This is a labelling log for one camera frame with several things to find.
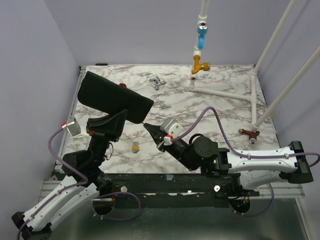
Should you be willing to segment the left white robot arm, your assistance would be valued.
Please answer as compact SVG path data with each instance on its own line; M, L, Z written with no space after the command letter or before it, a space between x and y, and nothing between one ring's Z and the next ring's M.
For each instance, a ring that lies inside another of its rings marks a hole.
M25 212L16 212L12 221L18 228L17 239L46 240L53 228L83 202L96 197L107 197L112 192L112 181L100 169L108 159L106 152L119 141L128 110L124 109L99 118L90 118L86 127L76 120L65 122L59 129L74 138L90 137L86 150L59 157L52 149L55 132L48 141L51 154L62 164L65 177L40 203Z

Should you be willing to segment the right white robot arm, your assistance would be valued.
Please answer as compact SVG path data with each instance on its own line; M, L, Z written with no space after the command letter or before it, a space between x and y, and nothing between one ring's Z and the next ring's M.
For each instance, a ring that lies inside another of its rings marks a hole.
M314 180L299 141L274 150L240 151L219 147L217 142L202 134L190 142L174 140L182 132L178 123L173 124L172 131L149 123L143 126L159 151L169 153L189 171L200 169L202 175L210 178L243 172L245 180L238 178L230 183L230 191L236 196L281 180L290 184L306 184Z

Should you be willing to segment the black zip tool case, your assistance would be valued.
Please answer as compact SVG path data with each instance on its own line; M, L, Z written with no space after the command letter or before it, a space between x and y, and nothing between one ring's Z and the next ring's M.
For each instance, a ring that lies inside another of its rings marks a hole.
M141 124L154 104L153 100L90 71L81 82L77 99L82 105L106 114L127 110L126 120L133 124Z

